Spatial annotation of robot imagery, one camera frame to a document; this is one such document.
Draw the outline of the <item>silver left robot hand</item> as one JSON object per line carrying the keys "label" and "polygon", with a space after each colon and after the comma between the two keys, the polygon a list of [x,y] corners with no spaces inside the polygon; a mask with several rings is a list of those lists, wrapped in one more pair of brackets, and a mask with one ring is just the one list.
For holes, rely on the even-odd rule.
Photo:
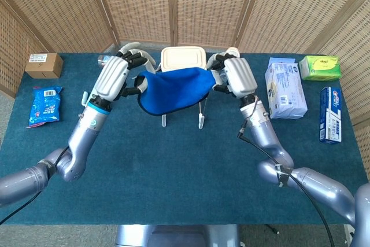
{"label": "silver left robot hand", "polygon": [[141,50],[139,45],[139,42],[127,43],[116,55],[107,60],[94,84],[89,98],[90,102],[116,100],[124,88],[130,71],[134,68],[145,67],[147,71],[155,72],[155,59],[148,52]]}

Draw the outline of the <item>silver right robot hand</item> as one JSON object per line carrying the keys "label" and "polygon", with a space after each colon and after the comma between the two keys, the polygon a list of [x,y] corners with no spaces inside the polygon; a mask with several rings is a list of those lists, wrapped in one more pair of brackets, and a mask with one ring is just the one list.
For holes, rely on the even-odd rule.
{"label": "silver right robot hand", "polygon": [[229,47],[226,51],[212,54],[206,64],[215,85],[212,90],[232,94],[237,99],[255,99],[257,82],[251,67],[239,50]]}

